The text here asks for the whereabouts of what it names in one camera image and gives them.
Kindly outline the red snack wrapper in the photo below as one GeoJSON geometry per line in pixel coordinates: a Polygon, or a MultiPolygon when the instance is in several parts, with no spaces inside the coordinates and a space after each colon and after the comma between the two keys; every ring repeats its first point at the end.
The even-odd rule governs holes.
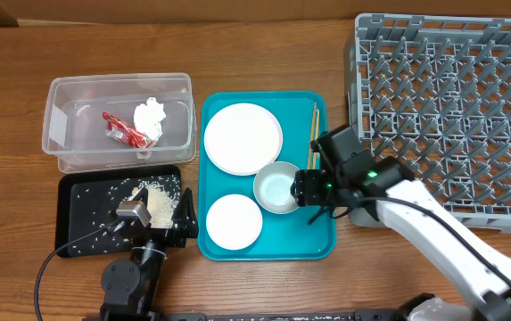
{"type": "Polygon", "coordinates": [[[106,135],[108,137],[132,148],[149,148],[152,146],[153,140],[150,137],[131,127],[125,120],[107,112],[103,113],[103,119],[107,121],[106,135]]]}

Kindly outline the white tissue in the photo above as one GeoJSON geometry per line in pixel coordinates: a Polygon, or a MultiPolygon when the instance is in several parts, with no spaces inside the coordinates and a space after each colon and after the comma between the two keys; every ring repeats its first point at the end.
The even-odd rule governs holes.
{"type": "Polygon", "coordinates": [[[164,104],[158,103],[155,97],[147,99],[146,103],[140,103],[134,110],[135,129],[148,136],[153,141],[158,141],[162,135],[161,122],[167,117],[164,104]]]}

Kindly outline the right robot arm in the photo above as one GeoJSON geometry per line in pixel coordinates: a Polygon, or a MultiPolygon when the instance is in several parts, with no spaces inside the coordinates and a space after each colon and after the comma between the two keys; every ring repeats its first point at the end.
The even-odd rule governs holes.
{"type": "Polygon", "coordinates": [[[296,172],[291,194],[318,217],[363,210],[412,243],[455,286],[464,305],[422,293],[392,311],[392,320],[511,320],[511,258],[456,220],[414,173],[393,157],[375,160],[343,125],[312,130],[309,154],[318,169],[296,172]]]}

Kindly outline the small pink bowl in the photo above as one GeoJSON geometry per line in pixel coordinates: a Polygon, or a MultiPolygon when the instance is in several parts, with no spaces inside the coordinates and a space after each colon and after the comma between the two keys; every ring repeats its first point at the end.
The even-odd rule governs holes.
{"type": "Polygon", "coordinates": [[[220,248],[239,251],[251,246],[260,236],[263,217],[251,198],[229,194],[217,199],[209,208],[206,229],[220,248]]]}

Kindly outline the large white plate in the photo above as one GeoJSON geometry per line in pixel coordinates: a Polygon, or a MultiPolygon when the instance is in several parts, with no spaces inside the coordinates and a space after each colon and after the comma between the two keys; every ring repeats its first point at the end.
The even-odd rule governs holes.
{"type": "Polygon", "coordinates": [[[254,175],[274,162],[283,141],[277,118],[254,103],[234,103],[216,112],[203,135],[210,161],[236,176],[254,175]]]}

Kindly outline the grey bowl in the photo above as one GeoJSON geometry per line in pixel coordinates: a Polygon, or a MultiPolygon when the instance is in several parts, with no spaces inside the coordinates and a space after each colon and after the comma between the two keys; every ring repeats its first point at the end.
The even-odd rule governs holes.
{"type": "Polygon", "coordinates": [[[263,167],[253,180],[253,193],[259,205],[275,214],[288,214],[299,208],[291,193],[299,169],[289,162],[277,161],[263,167]]]}

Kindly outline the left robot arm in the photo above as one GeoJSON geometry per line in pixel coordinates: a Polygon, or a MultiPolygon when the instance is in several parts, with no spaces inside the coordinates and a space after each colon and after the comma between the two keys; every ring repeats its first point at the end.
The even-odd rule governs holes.
{"type": "Polygon", "coordinates": [[[108,235],[118,235],[133,241],[130,256],[117,259],[103,271],[104,290],[101,320],[165,320],[154,299],[161,268],[168,249],[184,248],[186,241],[199,234],[194,212],[192,190],[187,188],[176,208],[169,213],[170,228],[153,228],[152,214],[146,208],[147,192],[133,201],[123,201],[115,212],[115,220],[105,228],[108,235]]]}

